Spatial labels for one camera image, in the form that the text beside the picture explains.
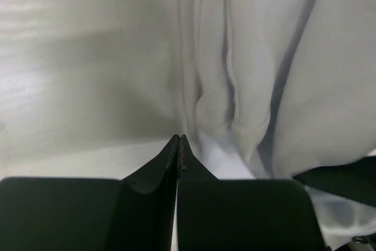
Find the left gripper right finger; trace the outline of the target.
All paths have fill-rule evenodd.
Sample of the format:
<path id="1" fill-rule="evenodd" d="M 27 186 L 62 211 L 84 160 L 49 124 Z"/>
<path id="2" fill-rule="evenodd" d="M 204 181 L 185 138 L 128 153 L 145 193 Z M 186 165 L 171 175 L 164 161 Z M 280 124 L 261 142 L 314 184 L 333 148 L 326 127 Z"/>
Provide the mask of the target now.
<path id="1" fill-rule="evenodd" d="M 327 250 L 312 201 L 293 180 L 219 180 L 194 156 L 178 153 L 179 250 Z"/>

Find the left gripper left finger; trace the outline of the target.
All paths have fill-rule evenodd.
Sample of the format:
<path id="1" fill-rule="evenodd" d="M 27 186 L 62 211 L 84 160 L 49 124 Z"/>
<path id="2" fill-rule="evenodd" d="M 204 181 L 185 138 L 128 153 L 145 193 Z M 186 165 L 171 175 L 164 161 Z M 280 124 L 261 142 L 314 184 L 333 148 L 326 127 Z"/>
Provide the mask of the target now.
<path id="1" fill-rule="evenodd" d="M 121 180 L 7 178 L 2 250 L 170 250 L 179 136 Z"/>

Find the white skirt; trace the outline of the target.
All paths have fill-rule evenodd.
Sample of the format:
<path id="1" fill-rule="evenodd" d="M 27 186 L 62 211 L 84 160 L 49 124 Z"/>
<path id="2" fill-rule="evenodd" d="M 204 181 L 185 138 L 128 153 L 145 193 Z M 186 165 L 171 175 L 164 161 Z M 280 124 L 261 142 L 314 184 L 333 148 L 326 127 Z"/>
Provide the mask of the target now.
<path id="1" fill-rule="evenodd" d="M 375 156 L 375 0 L 177 0 L 182 124 L 225 178 Z M 332 247 L 371 207 L 306 186 Z"/>

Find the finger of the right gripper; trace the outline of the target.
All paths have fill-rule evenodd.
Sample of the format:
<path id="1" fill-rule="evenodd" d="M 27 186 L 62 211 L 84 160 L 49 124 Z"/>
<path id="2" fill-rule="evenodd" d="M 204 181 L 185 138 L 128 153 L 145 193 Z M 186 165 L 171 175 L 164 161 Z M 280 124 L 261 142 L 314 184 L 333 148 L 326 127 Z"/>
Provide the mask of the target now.
<path id="1" fill-rule="evenodd" d="M 294 176 L 311 188 L 375 206 L 375 156 L 367 156 L 353 163 L 322 166 Z"/>

